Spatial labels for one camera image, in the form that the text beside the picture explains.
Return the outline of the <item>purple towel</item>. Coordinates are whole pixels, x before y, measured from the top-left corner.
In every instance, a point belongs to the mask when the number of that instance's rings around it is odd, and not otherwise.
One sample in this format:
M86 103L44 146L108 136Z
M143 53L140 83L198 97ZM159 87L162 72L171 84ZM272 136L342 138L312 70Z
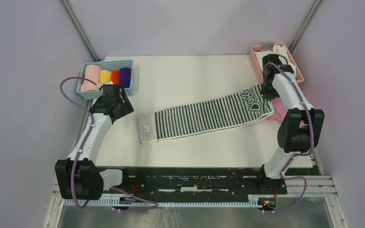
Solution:
M123 67L119 69L119 84L123 88L129 88L131 86L132 69Z

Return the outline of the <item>green white striped towel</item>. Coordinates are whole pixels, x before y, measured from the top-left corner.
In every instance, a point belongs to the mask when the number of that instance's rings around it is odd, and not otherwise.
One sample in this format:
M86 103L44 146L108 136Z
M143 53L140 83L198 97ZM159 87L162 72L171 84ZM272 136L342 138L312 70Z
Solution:
M254 124L275 112L260 92L261 85L256 85L213 100L139 114L139 140L153 143Z

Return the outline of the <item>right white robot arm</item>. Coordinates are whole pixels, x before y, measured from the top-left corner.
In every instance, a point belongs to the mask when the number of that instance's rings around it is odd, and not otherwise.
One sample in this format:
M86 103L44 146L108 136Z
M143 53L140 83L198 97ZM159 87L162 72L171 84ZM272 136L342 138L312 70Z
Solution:
M299 88L294 70L279 54L263 57L263 83L261 95L273 100L280 98L285 116L277 133L278 148L272 158L262 166L265 176L256 179L258 192L267 194L274 189L273 179L284 177L297 157L309 156L318 144L325 118L321 109L315 109Z

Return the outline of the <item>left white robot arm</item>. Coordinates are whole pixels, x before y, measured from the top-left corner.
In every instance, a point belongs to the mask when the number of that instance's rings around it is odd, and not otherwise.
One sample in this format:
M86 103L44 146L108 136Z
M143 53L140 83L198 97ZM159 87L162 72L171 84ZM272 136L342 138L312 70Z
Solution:
M102 95L92 105L92 118L76 147L55 164L59 192L64 199L98 200L113 187L119 193L130 189L130 180L120 169L99 170L95 162L102 142L116 120L134 111L120 85L103 85Z

